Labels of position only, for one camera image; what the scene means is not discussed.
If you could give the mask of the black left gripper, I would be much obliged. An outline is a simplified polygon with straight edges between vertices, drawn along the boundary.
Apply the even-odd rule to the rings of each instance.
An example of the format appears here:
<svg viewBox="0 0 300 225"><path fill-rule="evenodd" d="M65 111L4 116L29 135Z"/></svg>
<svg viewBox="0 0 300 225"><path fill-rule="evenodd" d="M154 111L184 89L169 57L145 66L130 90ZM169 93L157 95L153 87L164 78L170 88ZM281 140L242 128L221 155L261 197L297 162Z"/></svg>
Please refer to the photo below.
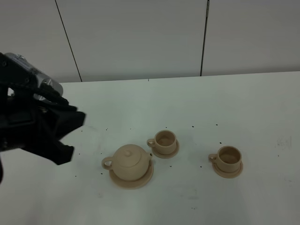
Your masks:
<svg viewBox="0 0 300 225"><path fill-rule="evenodd" d="M23 147L34 133L37 101L45 97L37 91L51 86L38 87L37 78L13 62L4 54L0 55L0 150L6 151ZM42 103L42 116L51 132L61 139L84 125L86 114L75 106ZM42 139L35 143L35 153L57 165L72 160L74 147L62 144L57 139Z"/></svg>

